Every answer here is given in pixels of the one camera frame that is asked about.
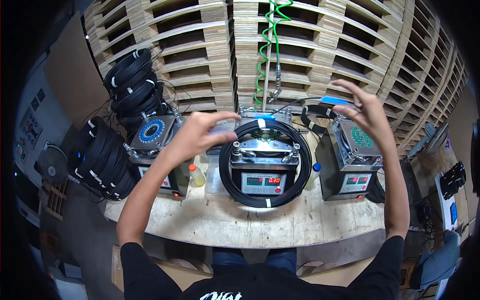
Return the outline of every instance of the fan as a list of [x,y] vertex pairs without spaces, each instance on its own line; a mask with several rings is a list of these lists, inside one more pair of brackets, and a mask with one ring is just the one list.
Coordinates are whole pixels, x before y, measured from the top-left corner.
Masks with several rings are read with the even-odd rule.
[[38,172],[51,185],[61,185],[68,178],[67,157],[54,145],[42,149],[36,161]]

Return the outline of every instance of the wooden workbench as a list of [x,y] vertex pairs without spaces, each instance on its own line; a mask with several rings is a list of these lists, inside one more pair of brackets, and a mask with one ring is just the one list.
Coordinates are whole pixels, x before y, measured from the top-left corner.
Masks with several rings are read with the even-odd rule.
[[[307,141],[315,160],[318,138],[309,133]],[[199,157],[194,163],[206,172],[207,163]],[[105,217],[118,221],[125,201],[109,201]],[[324,202],[319,179],[311,190],[277,208],[246,207],[231,197],[207,194],[204,187],[193,187],[191,180],[183,200],[157,196],[145,231],[208,246],[286,248],[346,239],[383,227],[383,204],[365,198]]]

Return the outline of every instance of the person's left hand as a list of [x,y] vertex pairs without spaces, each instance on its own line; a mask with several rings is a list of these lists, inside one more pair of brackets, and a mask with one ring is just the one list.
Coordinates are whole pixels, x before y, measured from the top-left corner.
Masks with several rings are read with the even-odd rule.
[[219,132],[209,134],[216,123],[225,119],[241,117],[235,112],[221,111],[215,113],[193,112],[183,123],[175,137],[162,149],[162,160],[176,167],[187,159],[205,152],[217,144],[238,139],[235,132]]

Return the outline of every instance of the bottle with yellow liquid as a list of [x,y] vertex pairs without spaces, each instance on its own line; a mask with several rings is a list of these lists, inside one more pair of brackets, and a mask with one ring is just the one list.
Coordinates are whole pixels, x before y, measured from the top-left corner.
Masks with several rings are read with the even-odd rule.
[[197,187],[201,187],[205,185],[205,176],[202,173],[202,170],[197,168],[195,164],[191,164],[189,167],[190,170],[190,176],[193,178],[193,183]]

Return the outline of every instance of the plastic container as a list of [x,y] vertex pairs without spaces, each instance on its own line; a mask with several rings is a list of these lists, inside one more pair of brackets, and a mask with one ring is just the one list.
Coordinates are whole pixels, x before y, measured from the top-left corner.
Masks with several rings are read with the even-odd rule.
[[220,173],[218,172],[218,156],[212,156],[208,162],[205,192],[217,196],[229,196],[229,193],[223,186]]
[[305,189],[311,189],[313,187],[313,183],[315,182],[315,179],[317,179],[320,176],[320,169],[322,166],[320,166],[319,163],[315,163],[312,166],[312,172],[310,173],[310,178],[308,178],[307,184],[305,185]]
[[202,170],[197,168],[195,164],[191,164],[188,169],[190,170],[190,176],[193,178],[193,183],[197,187],[201,187],[205,185],[205,176],[202,173]]

